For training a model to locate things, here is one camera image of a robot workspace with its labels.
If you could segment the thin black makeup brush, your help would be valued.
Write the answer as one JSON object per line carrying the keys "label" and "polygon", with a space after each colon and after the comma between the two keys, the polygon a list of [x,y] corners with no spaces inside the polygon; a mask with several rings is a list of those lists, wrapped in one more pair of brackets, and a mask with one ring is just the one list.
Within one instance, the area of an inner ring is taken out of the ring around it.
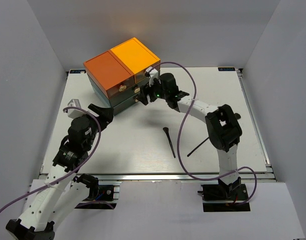
{"label": "thin black makeup brush", "polygon": [[190,157],[198,148],[200,148],[204,143],[206,143],[206,141],[209,140],[209,137],[207,137],[206,139],[204,139],[201,143],[199,143],[193,150],[191,150],[186,156]]}

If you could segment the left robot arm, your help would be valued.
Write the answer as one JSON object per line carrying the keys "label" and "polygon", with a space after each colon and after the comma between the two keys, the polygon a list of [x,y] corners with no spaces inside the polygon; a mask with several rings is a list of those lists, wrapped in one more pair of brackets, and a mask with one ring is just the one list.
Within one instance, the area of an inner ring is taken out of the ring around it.
{"label": "left robot arm", "polygon": [[6,230],[16,240],[52,240],[56,228],[73,209],[83,206],[83,201],[86,205],[98,203],[98,178],[77,173],[94,154],[115,110],[92,103],[84,110],[78,99],[72,99],[64,112],[72,121],[44,185],[26,194],[34,194],[35,198],[18,218],[6,224]]}

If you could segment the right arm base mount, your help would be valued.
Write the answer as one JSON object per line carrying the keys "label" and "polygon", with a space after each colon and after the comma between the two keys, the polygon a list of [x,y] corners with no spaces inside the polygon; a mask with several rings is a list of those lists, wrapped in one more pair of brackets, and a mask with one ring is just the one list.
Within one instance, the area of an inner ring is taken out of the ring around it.
{"label": "right arm base mount", "polygon": [[203,211],[205,213],[250,212],[251,207],[245,184],[239,186],[233,193],[226,194],[218,184],[203,184],[197,194],[202,198]]}

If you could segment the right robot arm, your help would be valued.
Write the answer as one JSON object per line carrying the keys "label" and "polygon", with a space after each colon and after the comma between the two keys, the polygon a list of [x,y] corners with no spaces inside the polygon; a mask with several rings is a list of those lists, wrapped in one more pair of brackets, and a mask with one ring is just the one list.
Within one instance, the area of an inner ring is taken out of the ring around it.
{"label": "right robot arm", "polygon": [[187,113],[206,124],[208,139],[216,148],[219,162],[219,195],[229,200],[236,195],[241,185],[238,173],[237,150],[242,129],[232,108],[224,104],[214,106],[194,99],[189,93],[179,90],[172,73],[158,76],[156,70],[144,74],[148,83],[140,88],[137,96],[144,105],[163,99],[167,105],[179,112]]}

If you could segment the small black round brush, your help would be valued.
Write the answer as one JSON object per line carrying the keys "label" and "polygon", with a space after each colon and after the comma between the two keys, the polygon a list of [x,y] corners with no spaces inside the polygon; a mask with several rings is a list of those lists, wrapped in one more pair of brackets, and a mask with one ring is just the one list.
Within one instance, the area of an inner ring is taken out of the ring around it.
{"label": "small black round brush", "polygon": [[166,137],[167,137],[172,155],[173,155],[174,158],[176,158],[175,150],[174,150],[173,143],[172,143],[172,140],[171,140],[171,136],[170,136],[170,133],[169,133],[169,128],[168,127],[163,127],[162,129],[163,129],[164,133],[166,134]]}

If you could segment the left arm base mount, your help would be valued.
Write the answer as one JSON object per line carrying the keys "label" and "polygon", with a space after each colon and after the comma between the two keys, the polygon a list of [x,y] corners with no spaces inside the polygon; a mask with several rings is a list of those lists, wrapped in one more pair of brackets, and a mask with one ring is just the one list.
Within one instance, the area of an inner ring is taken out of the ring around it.
{"label": "left arm base mount", "polygon": [[82,174],[73,178],[88,189],[88,196],[75,209],[114,210],[119,198],[120,187],[116,184],[99,183],[92,175]]}

